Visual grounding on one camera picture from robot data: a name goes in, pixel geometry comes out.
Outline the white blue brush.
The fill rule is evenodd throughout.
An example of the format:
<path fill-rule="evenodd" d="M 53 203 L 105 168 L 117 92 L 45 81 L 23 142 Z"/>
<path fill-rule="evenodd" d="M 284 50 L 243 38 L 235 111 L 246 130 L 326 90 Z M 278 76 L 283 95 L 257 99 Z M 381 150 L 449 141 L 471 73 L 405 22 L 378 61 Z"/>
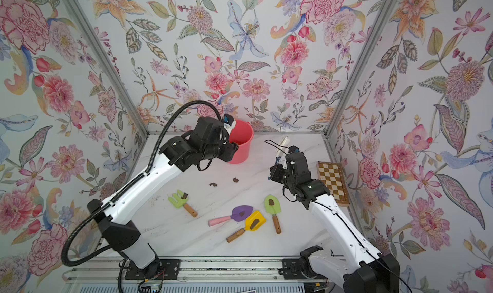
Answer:
<path fill-rule="evenodd" d="M 277 144 L 278 152 L 276 154 L 276 164 L 281 164 L 286 167 L 286 155 L 289 153 L 290 138 L 288 136 L 281 140 L 280 144 Z"/>

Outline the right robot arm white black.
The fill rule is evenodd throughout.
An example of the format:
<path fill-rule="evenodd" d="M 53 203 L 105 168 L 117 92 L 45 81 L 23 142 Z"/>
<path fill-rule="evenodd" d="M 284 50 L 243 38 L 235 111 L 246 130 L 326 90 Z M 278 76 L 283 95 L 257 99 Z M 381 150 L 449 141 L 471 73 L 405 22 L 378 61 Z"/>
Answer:
<path fill-rule="evenodd" d="M 337 258 L 321 246 L 300 253 L 298 266 L 308 279 L 332 281 L 344 292 L 399 292 L 400 266 L 393 255 L 383 255 L 353 225 L 337 205 L 328 187 L 312 177 L 307 159 L 296 146 L 277 146 L 269 179 L 289 191 L 325 227 L 342 251 Z"/>

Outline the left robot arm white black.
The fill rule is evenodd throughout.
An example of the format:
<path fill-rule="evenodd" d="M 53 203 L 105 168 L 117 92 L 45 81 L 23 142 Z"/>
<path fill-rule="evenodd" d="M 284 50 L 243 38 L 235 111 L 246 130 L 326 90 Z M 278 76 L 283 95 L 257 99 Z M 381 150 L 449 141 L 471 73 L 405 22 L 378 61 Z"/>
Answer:
<path fill-rule="evenodd" d="M 164 142 L 163 138 L 174 120 L 195 105 L 211 109 L 212 116 L 199 117 L 193 130 Z M 134 215 L 161 187 L 190 167 L 199 167 L 202 161 L 212 162 L 215 158 L 230 162 L 239 149 L 230 141 L 235 127 L 233 116 L 221 114 L 214 104 L 207 101 L 191 101 L 180 107 L 163 127 L 147 167 L 113 195 L 102 201 L 95 199 L 90 202 L 88 208 L 91 213 L 68 236 L 62 248 L 61 262 L 67 267 L 79 266 L 112 249 L 148 276 L 159 274 L 163 269 L 160 259 L 133 223 Z M 97 223 L 107 246 L 81 259 L 71 260 L 68 253 L 72 243 L 92 221 Z"/>

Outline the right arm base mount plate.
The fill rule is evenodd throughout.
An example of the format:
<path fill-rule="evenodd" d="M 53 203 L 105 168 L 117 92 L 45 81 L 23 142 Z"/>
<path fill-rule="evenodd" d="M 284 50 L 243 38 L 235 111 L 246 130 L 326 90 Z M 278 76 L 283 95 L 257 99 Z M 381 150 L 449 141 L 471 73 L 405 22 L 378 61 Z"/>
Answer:
<path fill-rule="evenodd" d="M 327 280 L 325 276 L 317 274 L 303 258 L 284 258 L 278 274 L 285 280 Z"/>

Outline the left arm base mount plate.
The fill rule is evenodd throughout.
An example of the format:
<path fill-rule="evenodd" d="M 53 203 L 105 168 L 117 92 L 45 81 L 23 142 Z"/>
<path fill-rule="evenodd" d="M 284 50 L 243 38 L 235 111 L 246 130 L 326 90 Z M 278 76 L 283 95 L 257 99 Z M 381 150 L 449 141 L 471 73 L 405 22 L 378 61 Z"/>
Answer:
<path fill-rule="evenodd" d="M 128 264 L 125 280 L 177 280 L 181 261 L 179 259 L 154 260 L 145 268 L 138 268 L 133 261 Z"/>

